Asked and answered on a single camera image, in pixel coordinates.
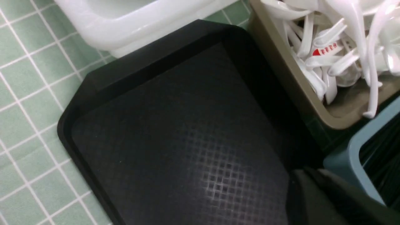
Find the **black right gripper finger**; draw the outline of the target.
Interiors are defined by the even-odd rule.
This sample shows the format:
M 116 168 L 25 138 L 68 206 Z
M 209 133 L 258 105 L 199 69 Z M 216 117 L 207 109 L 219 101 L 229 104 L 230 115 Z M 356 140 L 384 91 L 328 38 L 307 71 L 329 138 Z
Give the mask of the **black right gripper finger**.
M 289 225 L 398 225 L 399 212 L 325 170 L 290 173 L 286 196 Z

